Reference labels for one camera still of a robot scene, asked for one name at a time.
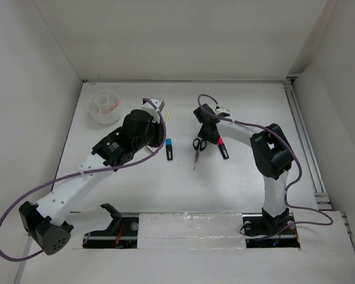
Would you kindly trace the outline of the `blue black highlighter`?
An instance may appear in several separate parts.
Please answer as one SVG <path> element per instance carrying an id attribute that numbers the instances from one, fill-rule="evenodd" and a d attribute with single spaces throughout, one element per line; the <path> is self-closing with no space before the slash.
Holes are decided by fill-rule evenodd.
<path id="1" fill-rule="evenodd" d="M 165 148 L 166 148 L 167 161 L 172 161 L 173 160 L 173 146 L 172 146 L 172 139 L 171 138 L 166 139 Z"/>

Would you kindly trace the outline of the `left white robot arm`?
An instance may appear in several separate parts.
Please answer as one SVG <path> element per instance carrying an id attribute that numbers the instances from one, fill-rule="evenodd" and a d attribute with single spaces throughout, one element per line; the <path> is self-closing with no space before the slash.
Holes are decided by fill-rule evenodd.
<path id="1" fill-rule="evenodd" d="M 82 199 L 117 170 L 138 165 L 135 154 L 147 146 L 160 147 L 165 138 L 159 107 L 132 110 L 122 126 L 92 148 L 78 172 L 60 179 L 58 187 L 35 203 L 25 201 L 19 207 L 28 235 L 46 255 L 60 251 L 78 230 L 72 210 Z"/>

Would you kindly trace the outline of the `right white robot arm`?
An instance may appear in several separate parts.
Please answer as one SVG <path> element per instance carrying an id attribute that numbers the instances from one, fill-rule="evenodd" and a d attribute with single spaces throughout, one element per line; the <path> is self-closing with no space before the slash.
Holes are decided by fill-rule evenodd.
<path id="1" fill-rule="evenodd" d="M 248 237 L 278 233 L 292 219 L 286 204 L 286 183 L 294 155 L 279 125 L 267 127 L 242 124 L 230 118 L 227 109 L 208 104 L 193 112 L 201 124 L 198 138 L 205 143 L 218 144 L 227 137 L 251 147 L 254 162 L 264 180 L 264 204 L 258 216 L 243 216 L 241 232 Z"/>

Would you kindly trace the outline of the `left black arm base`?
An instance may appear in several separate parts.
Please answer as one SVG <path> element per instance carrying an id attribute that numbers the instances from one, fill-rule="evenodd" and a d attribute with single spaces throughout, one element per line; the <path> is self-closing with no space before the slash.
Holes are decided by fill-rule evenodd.
<path id="1" fill-rule="evenodd" d="M 120 213 L 110 204 L 102 204 L 112 220 L 103 230 L 85 234 L 82 247 L 87 249 L 136 249 L 139 213 Z"/>

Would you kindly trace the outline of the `black handled scissors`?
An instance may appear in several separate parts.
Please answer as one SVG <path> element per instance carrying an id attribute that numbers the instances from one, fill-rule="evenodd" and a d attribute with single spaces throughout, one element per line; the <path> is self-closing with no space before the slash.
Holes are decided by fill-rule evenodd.
<path id="1" fill-rule="evenodd" d="M 199 159 L 199 154 L 200 154 L 200 152 L 202 152 L 203 150 L 206 149 L 207 142 L 204 139 L 195 138 L 192 142 L 192 146 L 195 149 L 195 158 L 194 158 L 194 164 L 193 164 L 193 170 L 195 170 L 197 161 Z"/>

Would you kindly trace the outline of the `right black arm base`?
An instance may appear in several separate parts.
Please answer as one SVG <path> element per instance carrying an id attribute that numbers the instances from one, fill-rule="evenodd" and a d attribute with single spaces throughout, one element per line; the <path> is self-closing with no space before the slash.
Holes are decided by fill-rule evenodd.
<path id="1" fill-rule="evenodd" d="M 292 221 L 293 213 L 289 213 L 287 219 L 272 228 L 262 214 L 243 214 L 243 223 L 240 228 L 240 234 L 245 236 L 247 249 L 275 249 L 275 248 L 300 248 L 298 233 L 296 229 L 286 229 L 278 232 Z"/>

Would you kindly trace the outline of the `pink black highlighter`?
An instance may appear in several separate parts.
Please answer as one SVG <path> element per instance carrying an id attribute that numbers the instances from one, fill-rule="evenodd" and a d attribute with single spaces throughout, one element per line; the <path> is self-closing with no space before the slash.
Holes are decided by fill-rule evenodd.
<path id="1" fill-rule="evenodd" d="M 224 144 L 224 141 L 223 141 L 223 139 L 221 137 L 220 137 L 220 139 L 217 142 L 217 146 L 218 146 L 218 149 L 219 149 L 219 151 L 220 151 L 220 153 L 222 155 L 222 158 L 224 160 L 229 159 L 228 151 L 227 151 L 226 146 Z"/>

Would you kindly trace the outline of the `pink red pen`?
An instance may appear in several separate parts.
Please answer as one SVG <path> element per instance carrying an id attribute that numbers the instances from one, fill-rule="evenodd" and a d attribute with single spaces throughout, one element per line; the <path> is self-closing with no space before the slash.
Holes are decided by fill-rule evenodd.
<path id="1" fill-rule="evenodd" d="M 99 115 L 107 115 L 109 113 L 111 113 L 112 111 L 114 111 L 117 106 L 120 104 L 121 101 L 116 102 L 115 104 L 110 103 L 110 102 L 106 102 L 104 104 L 100 104 L 99 106 Z"/>

